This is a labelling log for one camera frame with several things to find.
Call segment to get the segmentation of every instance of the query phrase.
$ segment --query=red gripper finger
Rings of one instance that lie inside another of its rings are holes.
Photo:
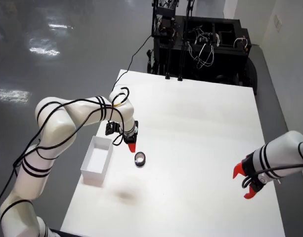
[[[249,193],[244,195],[245,199],[251,199],[256,195],[256,191],[252,189],[251,186],[249,186]]]
[[[237,174],[242,174],[243,176],[246,176],[244,170],[242,169],[242,162],[240,162],[235,166],[234,174],[232,175],[232,178],[234,179],[237,176]]]

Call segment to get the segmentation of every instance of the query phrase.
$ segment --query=white wall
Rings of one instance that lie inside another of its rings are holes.
[[[253,44],[260,45],[276,0],[238,0],[234,19],[247,28]]]
[[[261,47],[288,129],[303,134],[303,0],[277,0]]]
[[[237,7],[238,0],[225,0],[224,18],[233,19]]]

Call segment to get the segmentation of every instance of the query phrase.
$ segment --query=black wheel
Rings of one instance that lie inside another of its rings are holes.
[[[256,67],[250,58],[247,59],[244,76],[246,78],[246,86],[252,87],[254,94],[257,95],[258,75]]]

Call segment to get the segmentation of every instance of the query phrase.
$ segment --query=black band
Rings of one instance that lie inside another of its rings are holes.
[[[102,103],[101,103],[101,100],[98,96],[96,96],[96,99],[98,100],[98,103],[100,104],[100,106],[102,107]],[[101,119],[100,121],[102,121],[102,118],[103,118],[103,110],[101,110]]]
[[[106,119],[106,104],[105,104],[105,101],[102,96],[99,96],[99,98],[102,100],[102,103],[103,103],[103,109],[104,109],[104,113],[105,113],[103,120],[105,120]]]
[[[13,202],[10,206],[8,206],[8,207],[5,209],[4,212],[2,213],[1,218],[0,218],[0,222],[2,221],[3,216],[6,214],[6,212],[7,212],[8,210],[10,210],[13,206],[15,206],[15,205],[17,205],[17,204],[20,204],[20,203],[22,203],[22,202],[29,202],[31,205],[33,205],[31,201],[26,200],[26,199],[22,199],[22,200],[18,200],[18,201],[16,201],[16,202]]]
[[[37,154],[42,158],[42,159],[45,159],[45,160],[53,160],[53,159],[57,159],[59,156],[55,157],[55,158],[45,158],[45,157],[42,157],[42,155],[39,153],[38,151],[38,147],[36,148],[36,152]]]
[[[23,167],[23,169],[25,170],[26,173],[28,173],[29,175],[31,175],[31,176],[33,176],[35,178],[44,178],[44,177],[46,177],[50,173],[50,172],[48,172],[46,174],[34,174],[33,172],[31,172],[30,170],[28,170],[25,167],[24,163],[22,163],[22,167]]]
[[[46,222],[43,220],[44,223],[44,227],[45,227],[45,231],[44,231],[44,236],[43,237],[48,237],[48,226],[46,224]]]
[[[270,166],[270,164],[269,164],[269,162],[268,162],[268,158],[266,157],[266,147],[267,147],[267,145],[268,145],[268,143],[264,146],[264,149],[263,149],[263,157],[264,157],[264,161],[265,161],[266,166],[268,167],[268,169],[270,169],[271,166]],[[271,173],[273,176],[277,177],[278,179],[282,178],[280,175],[277,175],[274,171],[270,171],[270,173]]]
[[[265,169],[265,166],[263,164],[263,161],[262,161],[262,150],[263,150],[264,146],[261,147],[260,149],[260,153],[259,153],[259,159],[260,159],[260,164],[262,166],[262,169]],[[267,176],[269,176],[271,179],[275,179],[274,177],[272,177],[272,175],[269,174],[269,172],[265,172]]]
[[[38,114],[37,114],[37,122],[38,122],[38,119],[39,119],[39,115],[41,115],[41,112],[44,110],[44,108],[46,108],[48,105],[52,105],[52,104],[59,104],[59,105],[62,105],[61,103],[57,102],[57,101],[51,101],[47,104],[45,104],[44,106],[42,106],[42,108],[39,110]]]
[[[298,145],[298,150],[299,150],[299,154],[300,154],[300,156],[301,156],[301,158],[302,158],[302,160],[303,160],[303,155],[302,155],[302,153],[301,153],[301,144],[302,144],[302,142],[299,143],[299,145]]]
[[[115,102],[115,100],[117,99],[117,97],[119,97],[120,95],[125,95],[125,93],[121,92],[121,93],[119,93],[118,95],[116,95],[116,96],[114,97],[114,99],[112,100],[112,107],[114,107],[114,102]],[[113,115],[113,109],[112,109],[112,111],[111,111],[110,120],[112,120],[112,115]]]
[[[26,160],[26,157],[24,157],[24,163],[25,165],[30,168],[31,170],[35,171],[35,172],[39,172],[39,173],[47,173],[48,171],[51,170],[52,167],[50,167],[49,169],[37,169],[35,167],[33,167],[32,165],[30,165],[27,160]]]

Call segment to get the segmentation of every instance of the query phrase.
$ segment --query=white table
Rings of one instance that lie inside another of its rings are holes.
[[[137,168],[114,147],[104,183],[77,184],[61,231],[85,237],[281,237],[274,184],[243,195],[234,166],[264,144],[251,88],[128,72]],[[97,136],[105,137],[105,122]]]

